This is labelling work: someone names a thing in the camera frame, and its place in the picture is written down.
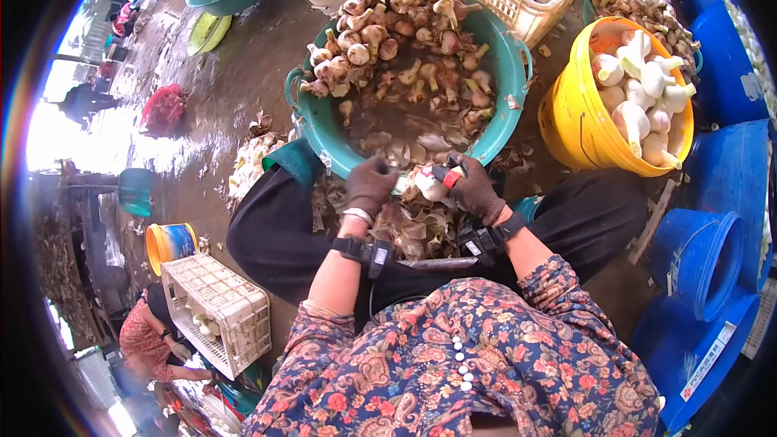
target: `wet floor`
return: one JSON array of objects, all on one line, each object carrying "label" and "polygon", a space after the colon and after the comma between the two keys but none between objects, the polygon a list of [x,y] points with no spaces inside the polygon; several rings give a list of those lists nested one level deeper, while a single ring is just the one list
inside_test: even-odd
[{"label": "wet floor", "polygon": [[[234,17],[213,52],[190,57],[187,38],[199,13],[183,0],[158,1],[113,81],[111,93],[123,99],[122,105],[95,120],[91,145],[93,155],[111,171],[136,167],[155,172],[154,211],[142,220],[143,226],[190,223],[198,236],[210,237],[214,257],[241,273],[228,252],[216,248],[224,243],[230,218],[225,186],[234,170],[237,147],[259,111],[272,115],[274,131],[289,130],[286,75],[304,58],[306,44],[328,18],[312,10],[306,0],[267,0]],[[545,150],[536,121],[542,94],[566,65],[569,46],[582,28],[579,4],[563,22],[565,32],[554,29],[542,42],[552,55],[543,58],[533,52],[539,79],[526,98],[510,145],[519,151],[523,145],[530,146],[529,160],[535,167],[527,174],[508,176],[508,200],[546,192],[569,172]],[[157,140],[140,135],[137,125],[143,104],[154,87],[171,83],[178,83],[187,95],[180,135]],[[119,210],[117,216],[125,267],[134,284],[142,287],[157,280],[143,266],[144,238],[130,228],[130,215]],[[137,226],[139,221],[135,218],[132,224]],[[267,365],[283,350],[295,316],[295,307],[275,298],[271,309],[274,340],[272,352],[264,359]]]}]

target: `red mesh bag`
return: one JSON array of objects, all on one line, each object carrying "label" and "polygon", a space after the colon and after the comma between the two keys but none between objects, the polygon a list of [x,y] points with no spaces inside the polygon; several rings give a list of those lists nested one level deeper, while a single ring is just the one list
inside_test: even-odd
[{"label": "red mesh bag", "polygon": [[177,83],[155,91],[143,107],[140,126],[145,131],[141,133],[146,136],[169,136],[183,113],[183,100],[181,87]]}]

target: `work glove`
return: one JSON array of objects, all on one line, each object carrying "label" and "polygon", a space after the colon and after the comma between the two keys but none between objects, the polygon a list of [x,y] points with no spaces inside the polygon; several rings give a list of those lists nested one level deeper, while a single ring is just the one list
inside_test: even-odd
[{"label": "work glove", "polygon": [[192,352],[189,351],[189,348],[182,345],[181,343],[176,343],[176,345],[172,347],[171,351],[172,351],[172,354],[174,354],[178,359],[180,359],[184,363],[189,361],[192,357]]},{"label": "work glove", "polygon": [[364,160],[348,175],[348,207],[361,209],[375,219],[391,199],[398,178],[399,171],[390,168],[383,157]]},{"label": "work glove", "polygon": [[504,208],[504,199],[497,196],[491,186],[486,169],[477,160],[464,154],[453,152],[448,156],[448,166],[435,165],[432,175],[444,182],[445,176],[451,171],[451,166],[461,166],[464,175],[455,181],[451,188],[456,201],[467,211],[479,217],[483,224],[490,227],[499,218]]}]

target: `pvc label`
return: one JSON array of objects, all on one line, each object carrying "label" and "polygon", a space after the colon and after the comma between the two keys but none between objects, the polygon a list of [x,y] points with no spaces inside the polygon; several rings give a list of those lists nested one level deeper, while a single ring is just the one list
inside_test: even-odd
[{"label": "pvc label", "polygon": [[728,344],[728,341],[731,339],[731,335],[733,335],[733,332],[736,329],[736,325],[726,321],[724,328],[720,330],[718,337],[715,338],[715,342],[712,346],[710,346],[707,354],[704,355],[701,364],[698,365],[696,370],[691,375],[691,378],[689,378],[688,382],[685,384],[685,388],[683,388],[682,392],[680,392],[680,396],[682,397],[683,401],[688,401],[691,398],[693,392],[696,391],[698,385],[702,383],[704,377],[707,376],[707,373],[709,373],[709,370],[713,367],[715,361],[717,361],[720,354],[724,351],[726,344]]}]

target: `floral shirt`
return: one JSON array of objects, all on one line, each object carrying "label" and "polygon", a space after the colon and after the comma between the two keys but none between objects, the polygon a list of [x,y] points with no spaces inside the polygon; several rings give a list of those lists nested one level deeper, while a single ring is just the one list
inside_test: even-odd
[{"label": "floral shirt", "polygon": [[124,356],[137,354],[143,359],[150,371],[151,378],[155,381],[173,381],[172,370],[167,365],[170,356],[170,346],[166,345],[158,334],[138,314],[138,311],[148,304],[139,299],[132,308],[127,319],[121,326],[119,333],[119,346]]},{"label": "floral shirt", "polygon": [[525,300],[453,280],[387,307],[358,337],[352,316],[301,306],[244,435],[467,435],[472,412],[509,416],[523,436],[652,435],[656,387],[571,267],[553,255],[520,288]]}]

